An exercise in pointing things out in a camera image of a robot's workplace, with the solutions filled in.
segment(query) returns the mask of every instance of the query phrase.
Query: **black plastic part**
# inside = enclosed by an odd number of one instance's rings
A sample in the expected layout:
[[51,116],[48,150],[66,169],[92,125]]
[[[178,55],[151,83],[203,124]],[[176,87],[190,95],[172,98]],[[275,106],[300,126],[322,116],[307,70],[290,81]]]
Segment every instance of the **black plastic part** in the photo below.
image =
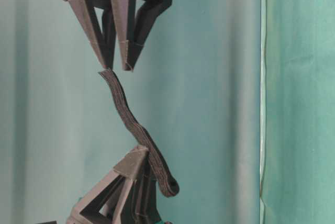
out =
[[[122,68],[133,70],[157,17],[172,0],[144,0],[136,12],[136,0],[69,1],[101,65],[113,68],[115,39],[118,36]],[[102,29],[94,8],[104,10]]]

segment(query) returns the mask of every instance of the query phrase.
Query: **green fabric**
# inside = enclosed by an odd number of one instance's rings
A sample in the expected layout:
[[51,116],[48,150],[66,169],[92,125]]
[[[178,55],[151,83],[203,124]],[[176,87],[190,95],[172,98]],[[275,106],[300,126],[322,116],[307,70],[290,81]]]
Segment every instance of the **green fabric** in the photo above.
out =
[[[260,0],[173,0],[115,71],[181,191],[172,223],[259,220]],[[0,218],[65,223],[136,141],[68,3],[0,0]]]
[[265,224],[335,222],[334,2],[266,2]]

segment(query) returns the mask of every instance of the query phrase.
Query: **black mechanical arm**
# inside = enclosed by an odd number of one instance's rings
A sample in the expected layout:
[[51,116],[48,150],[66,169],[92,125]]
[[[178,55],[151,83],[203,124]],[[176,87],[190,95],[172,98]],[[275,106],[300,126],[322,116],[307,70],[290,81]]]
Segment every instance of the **black mechanical arm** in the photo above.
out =
[[[133,70],[155,20],[171,6],[172,0],[144,0],[137,13],[136,0],[64,1],[70,3],[105,69],[100,75],[109,85],[122,121],[139,143],[79,200],[66,224],[163,224],[156,207],[156,182],[166,197],[175,196],[179,186],[148,131],[130,111],[112,69],[116,36],[122,68]],[[102,27],[95,8],[103,10]]]

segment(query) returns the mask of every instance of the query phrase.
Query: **flexible black strip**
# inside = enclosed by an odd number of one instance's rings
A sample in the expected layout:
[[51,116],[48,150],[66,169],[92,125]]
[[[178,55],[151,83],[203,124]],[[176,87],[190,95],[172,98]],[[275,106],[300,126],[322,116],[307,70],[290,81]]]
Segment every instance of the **flexible black strip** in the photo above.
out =
[[141,145],[149,149],[149,163],[158,181],[162,194],[166,197],[175,196],[179,192],[178,183],[171,175],[163,155],[155,145],[147,130],[137,122],[136,118],[131,113],[127,104],[125,92],[116,74],[111,69],[99,72],[99,74],[109,85],[116,109],[126,128]]

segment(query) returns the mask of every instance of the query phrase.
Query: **green curtain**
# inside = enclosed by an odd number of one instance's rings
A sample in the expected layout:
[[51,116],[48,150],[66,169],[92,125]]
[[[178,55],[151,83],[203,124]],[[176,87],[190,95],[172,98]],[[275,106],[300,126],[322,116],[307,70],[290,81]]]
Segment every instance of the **green curtain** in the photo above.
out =
[[[0,0],[1,223],[65,223],[136,145],[68,3]],[[178,179],[173,223],[259,223],[260,0],[174,0],[133,73],[129,105]]]
[[265,224],[335,222],[334,3],[266,0]]

